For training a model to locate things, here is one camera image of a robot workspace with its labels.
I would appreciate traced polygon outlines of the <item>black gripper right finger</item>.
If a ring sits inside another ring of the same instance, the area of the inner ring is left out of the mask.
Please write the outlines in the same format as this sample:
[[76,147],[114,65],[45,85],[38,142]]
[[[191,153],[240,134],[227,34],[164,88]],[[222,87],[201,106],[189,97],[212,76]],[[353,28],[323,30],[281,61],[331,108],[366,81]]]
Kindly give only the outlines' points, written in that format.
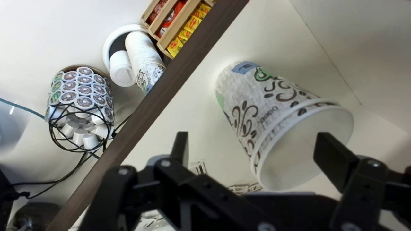
[[331,231],[389,231],[380,212],[411,228],[411,167],[403,173],[384,162],[357,156],[329,133],[318,133],[313,161],[341,198],[330,221]]

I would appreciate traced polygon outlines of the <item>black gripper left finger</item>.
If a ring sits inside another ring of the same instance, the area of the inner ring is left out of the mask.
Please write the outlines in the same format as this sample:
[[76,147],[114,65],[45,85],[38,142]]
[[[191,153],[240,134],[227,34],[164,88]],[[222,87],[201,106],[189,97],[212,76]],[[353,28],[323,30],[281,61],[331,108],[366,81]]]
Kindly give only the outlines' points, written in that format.
[[133,231],[145,212],[157,211],[178,231],[281,231],[282,224],[207,175],[186,169],[189,134],[176,134],[168,155],[142,171],[113,167],[104,175],[79,231]]

